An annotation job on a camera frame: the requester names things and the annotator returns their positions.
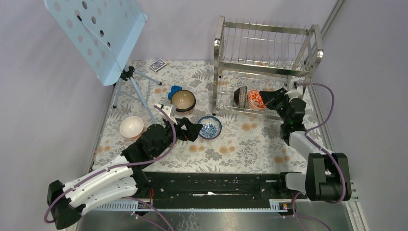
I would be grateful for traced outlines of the stainless steel dish rack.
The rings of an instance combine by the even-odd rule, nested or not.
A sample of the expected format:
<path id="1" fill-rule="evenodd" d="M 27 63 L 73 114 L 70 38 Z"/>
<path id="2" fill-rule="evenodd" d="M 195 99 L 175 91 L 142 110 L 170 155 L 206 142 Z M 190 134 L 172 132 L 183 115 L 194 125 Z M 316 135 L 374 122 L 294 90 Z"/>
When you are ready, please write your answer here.
<path id="1" fill-rule="evenodd" d="M 309 80 L 323 58 L 320 26 L 273 25 L 220 16 L 214 39 L 212 115 L 231 113 L 278 119 L 275 111 L 237 105 L 240 87 L 293 90 Z"/>

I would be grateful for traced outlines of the blue plastic toy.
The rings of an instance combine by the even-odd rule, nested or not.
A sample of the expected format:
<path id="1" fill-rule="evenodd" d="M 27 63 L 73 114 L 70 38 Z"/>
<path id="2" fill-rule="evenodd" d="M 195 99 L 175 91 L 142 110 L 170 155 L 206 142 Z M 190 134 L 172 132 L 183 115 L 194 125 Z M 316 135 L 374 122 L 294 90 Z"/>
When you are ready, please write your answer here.
<path id="1" fill-rule="evenodd" d="M 182 90 L 182 87 L 181 87 L 181 86 L 177 86 L 177 85 L 171 86 L 170 92 L 168 93 L 168 96 L 167 96 L 168 99 L 171 100 L 172 97 L 173 97 L 173 95 L 174 95 L 176 92 L 180 91 L 180 90 Z"/>

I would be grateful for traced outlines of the floral patterned table mat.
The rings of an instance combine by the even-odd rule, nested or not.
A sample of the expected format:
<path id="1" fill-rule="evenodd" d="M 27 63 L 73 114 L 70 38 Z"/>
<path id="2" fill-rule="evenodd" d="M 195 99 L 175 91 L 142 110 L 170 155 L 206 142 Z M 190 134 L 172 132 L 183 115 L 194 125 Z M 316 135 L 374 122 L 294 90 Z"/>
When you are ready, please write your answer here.
<path id="1" fill-rule="evenodd" d="M 148 61 L 131 61 L 131 65 L 145 72 L 154 81 L 135 76 L 136 84 L 150 108 L 156 103 L 169 103 L 168 93 L 172 86 L 191 91 L 197 100 L 195 107 L 179 118 L 187 117 L 196 123 L 211 114 L 213 64 L 209 61 L 168 61 L 166 67 L 155 73 Z M 152 117 L 161 122 L 159 113 L 148 113 L 136 99 L 132 84 L 122 84 L 123 94 L 117 107 L 111 109 L 104 126 L 101 141 L 96 149 L 92 169 L 98 169 L 113 160 L 134 140 L 121 135 L 121 122 L 130 116 L 140 117 L 146 127 Z M 149 171 L 171 172 L 217 172 L 217 173 L 305 173 L 307 160 L 280 138 L 280 121 L 217 113 L 221 121 L 221 134 L 213 139 L 198 138 L 194 142 L 178 141 L 172 152 L 148 167 Z"/>

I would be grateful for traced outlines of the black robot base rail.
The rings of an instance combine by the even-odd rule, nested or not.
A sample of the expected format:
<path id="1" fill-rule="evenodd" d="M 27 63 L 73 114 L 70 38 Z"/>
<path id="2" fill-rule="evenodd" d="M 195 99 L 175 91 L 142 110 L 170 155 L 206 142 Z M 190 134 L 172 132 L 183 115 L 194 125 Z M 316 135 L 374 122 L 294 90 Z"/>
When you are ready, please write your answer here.
<path id="1" fill-rule="evenodd" d="M 130 196 L 157 209 L 260 210 L 270 202 L 291 202 L 282 174 L 139 172 Z"/>

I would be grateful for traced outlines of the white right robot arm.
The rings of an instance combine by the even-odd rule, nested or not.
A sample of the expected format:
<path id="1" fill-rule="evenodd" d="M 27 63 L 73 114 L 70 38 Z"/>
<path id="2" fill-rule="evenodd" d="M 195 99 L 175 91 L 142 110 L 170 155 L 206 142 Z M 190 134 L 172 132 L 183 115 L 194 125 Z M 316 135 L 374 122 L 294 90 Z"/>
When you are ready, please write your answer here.
<path id="1" fill-rule="evenodd" d="M 305 194 L 311 201 L 340 203 L 351 199 L 352 190 L 348 158 L 344 153 L 334 153 L 307 134 L 304 125 L 306 102 L 281 88 L 276 91 L 260 91 L 261 99 L 270 110 L 282 119 L 280 136 L 306 160 L 306 172 L 280 173 L 281 182 L 276 192 L 282 198 L 295 191 Z"/>

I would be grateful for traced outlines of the dark striped bowl in rack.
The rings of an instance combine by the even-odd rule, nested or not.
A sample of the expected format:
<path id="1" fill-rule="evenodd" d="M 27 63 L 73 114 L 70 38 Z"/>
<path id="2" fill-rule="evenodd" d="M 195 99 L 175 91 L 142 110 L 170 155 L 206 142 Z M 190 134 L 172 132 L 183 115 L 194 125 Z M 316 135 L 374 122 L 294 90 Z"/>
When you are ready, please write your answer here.
<path id="1" fill-rule="evenodd" d="M 246 107 L 247 90 L 248 90 L 247 86 L 242 86 L 235 90 L 233 95 L 233 101 L 238 108 L 243 109 Z"/>

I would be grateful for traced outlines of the orange white bowl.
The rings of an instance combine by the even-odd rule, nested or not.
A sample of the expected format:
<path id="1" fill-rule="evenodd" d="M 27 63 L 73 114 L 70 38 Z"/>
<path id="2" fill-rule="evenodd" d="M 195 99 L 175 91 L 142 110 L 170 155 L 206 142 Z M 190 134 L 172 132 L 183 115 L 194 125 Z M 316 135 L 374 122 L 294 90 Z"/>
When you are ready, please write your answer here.
<path id="1" fill-rule="evenodd" d="M 144 122 L 138 116 L 130 116 L 122 121 L 119 127 L 121 135 L 125 138 L 134 138 L 144 130 Z"/>

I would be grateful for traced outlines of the orange patterned bowl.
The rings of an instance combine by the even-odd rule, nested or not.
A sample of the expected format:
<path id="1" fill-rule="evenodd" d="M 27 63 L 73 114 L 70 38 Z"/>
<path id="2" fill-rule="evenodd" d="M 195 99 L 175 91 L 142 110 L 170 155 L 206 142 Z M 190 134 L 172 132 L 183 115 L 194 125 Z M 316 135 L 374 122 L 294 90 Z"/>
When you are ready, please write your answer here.
<path id="1" fill-rule="evenodd" d="M 257 90 L 250 90 L 247 94 L 247 100 L 250 106 L 256 110 L 263 110 L 266 108 L 263 103 L 262 97 Z"/>

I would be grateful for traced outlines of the blue white patterned bowl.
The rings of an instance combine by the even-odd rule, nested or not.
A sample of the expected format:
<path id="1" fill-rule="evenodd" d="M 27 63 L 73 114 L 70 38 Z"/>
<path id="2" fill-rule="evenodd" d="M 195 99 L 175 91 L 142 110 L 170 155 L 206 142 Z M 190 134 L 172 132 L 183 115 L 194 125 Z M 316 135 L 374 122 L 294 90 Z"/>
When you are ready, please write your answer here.
<path id="1" fill-rule="evenodd" d="M 206 140 L 217 138 L 222 131 L 222 124 L 219 119 L 214 116 L 204 116 L 198 120 L 198 124 L 203 127 L 199 131 L 199 135 Z"/>

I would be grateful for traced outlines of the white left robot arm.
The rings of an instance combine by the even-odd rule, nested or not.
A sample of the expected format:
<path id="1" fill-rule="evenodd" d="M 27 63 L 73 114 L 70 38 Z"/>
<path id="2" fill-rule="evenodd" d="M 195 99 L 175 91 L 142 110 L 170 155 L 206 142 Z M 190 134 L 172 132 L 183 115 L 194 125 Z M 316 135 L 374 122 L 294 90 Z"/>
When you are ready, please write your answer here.
<path id="1" fill-rule="evenodd" d="M 133 144 L 99 170 L 70 182 L 50 183 L 49 208 L 44 221 L 63 230 L 77 223 L 96 204 L 131 195 L 145 197 L 149 185 L 136 180 L 137 172 L 169 154 L 177 140 L 195 141 L 203 128 L 186 117 L 164 120 L 164 123 L 164 126 L 149 126 Z"/>

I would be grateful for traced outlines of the light blue perforated music stand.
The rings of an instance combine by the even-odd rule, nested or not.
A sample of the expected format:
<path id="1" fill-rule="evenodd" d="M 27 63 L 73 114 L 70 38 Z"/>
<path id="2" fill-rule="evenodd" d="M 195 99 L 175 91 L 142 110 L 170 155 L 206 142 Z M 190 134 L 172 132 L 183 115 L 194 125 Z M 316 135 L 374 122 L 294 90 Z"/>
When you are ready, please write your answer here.
<path id="1" fill-rule="evenodd" d="M 128 65 L 148 16 L 136 0 L 46 0 L 44 5 L 104 86 L 130 81 L 156 123 L 134 74 L 162 83 Z"/>

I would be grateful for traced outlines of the blue playing card box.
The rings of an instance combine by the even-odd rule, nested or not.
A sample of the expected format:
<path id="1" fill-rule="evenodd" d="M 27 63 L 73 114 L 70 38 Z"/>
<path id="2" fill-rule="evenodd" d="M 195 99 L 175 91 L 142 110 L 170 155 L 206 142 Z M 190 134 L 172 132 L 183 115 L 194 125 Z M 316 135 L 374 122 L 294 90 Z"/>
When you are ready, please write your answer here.
<path id="1" fill-rule="evenodd" d="M 167 63 L 164 60 L 158 59 L 154 61 L 152 64 L 150 64 L 149 68 L 153 70 L 155 73 L 157 73 L 158 71 L 162 70 L 166 66 L 167 66 Z"/>

